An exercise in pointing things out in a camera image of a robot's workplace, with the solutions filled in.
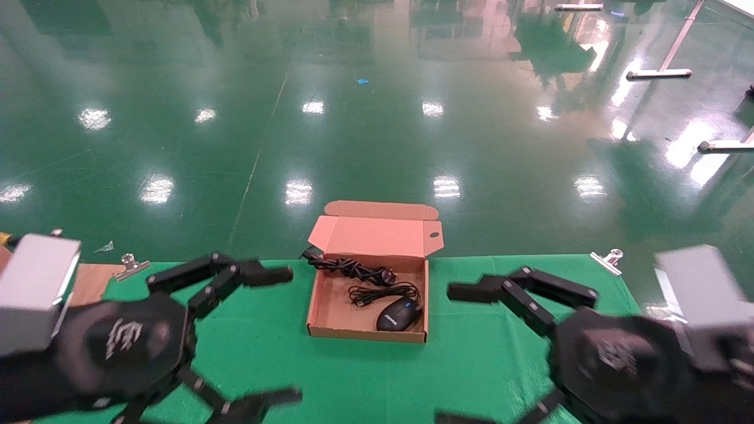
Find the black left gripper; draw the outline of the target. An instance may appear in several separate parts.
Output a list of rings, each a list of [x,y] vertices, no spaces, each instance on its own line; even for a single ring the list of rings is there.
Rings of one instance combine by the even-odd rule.
[[[204,319],[238,287],[264,287],[293,280],[290,267],[265,268],[256,259],[211,253],[152,274],[149,293],[136,301],[102,301],[68,311],[56,337],[56,364],[81,396],[136,396],[171,376],[185,359],[189,316]],[[186,306],[164,294],[208,281]],[[294,386],[224,397],[207,379],[183,367],[181,384],[211,410],[207,423],[262,423],[271,408],[299,403]]]

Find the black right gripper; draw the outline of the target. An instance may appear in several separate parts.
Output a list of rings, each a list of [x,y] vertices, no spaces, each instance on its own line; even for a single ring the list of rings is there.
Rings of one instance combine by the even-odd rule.
[[[577,310],[556,324],[532,293]],[[593,288],[528,266],[508,276],[485,274],[474,284],[453,282],[448,298],[503,303],[536,335],[550,337],[550,377],[557,389],[516,423],[542,423],[562,404],[581,422],[682,420],[694,370],[673,325],[604,316],[592,309],[598,301]],[[439,410],[436,423],[498,422]]]

